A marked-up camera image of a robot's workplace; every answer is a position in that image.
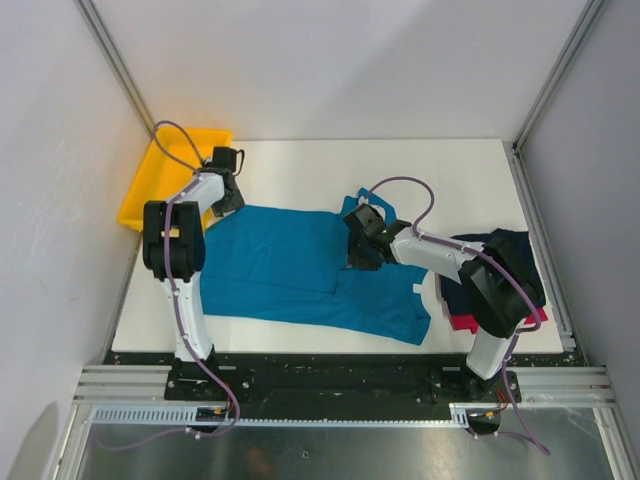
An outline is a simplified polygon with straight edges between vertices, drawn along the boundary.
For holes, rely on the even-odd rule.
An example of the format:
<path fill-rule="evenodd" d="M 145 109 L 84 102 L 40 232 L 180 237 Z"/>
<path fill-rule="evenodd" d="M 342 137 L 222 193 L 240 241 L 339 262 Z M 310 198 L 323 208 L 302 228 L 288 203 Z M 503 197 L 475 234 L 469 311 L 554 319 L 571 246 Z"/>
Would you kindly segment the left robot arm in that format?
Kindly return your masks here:
<path fill-rule="evenodd" d="M 237 184 L 245 151 L 216 147 L 174 196 L 149 200 L 143 208 L 145 267 L 161 282 L 175 323 L 175 356 L 183 362 L 206 361 L 213 352 L 200 292 L 205 264 L 205 232 L 209 221 L 222 219 L 245 206 Z"/>

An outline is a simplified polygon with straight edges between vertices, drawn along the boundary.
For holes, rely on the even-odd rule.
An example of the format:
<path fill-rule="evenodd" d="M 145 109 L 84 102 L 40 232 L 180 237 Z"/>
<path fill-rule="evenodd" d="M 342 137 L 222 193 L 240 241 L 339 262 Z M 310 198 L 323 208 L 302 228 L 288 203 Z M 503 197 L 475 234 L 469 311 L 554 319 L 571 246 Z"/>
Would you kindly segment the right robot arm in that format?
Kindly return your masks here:
<path fill-rule="evenodd" d="M 541 281 L 516 254 L 510 242 L 466 242 L 428 234 L 402 220 L 387 224 L 364 203 L 343 221 L 349 230 L 348 263 L 377 270 L 384 264 L 424 268 L 459 284 L 478 331 L 461 376 L 463 393 L 484 401 L 497 389 L 499 371 L 523 333 L 541 328 L 536 307 L 544 296 Z"/>

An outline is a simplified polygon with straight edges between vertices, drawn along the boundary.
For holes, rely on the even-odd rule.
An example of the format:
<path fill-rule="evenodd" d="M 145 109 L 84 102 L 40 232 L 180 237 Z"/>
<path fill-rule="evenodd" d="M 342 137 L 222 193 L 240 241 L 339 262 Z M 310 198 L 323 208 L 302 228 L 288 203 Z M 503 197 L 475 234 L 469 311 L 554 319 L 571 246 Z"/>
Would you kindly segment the teal t shirt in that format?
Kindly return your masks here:
<path fill-rule="evenodd" d="M 362 200 L 396 218 L 394 208 L 360 189 L 338 213 L 245 206 L 205 234 L 200 292 L 207 315 L 348 329 L 411 345 L 431 316 L 417 289 L 426 270 L 385 264 L 348 266 L 344 216 Z"/>

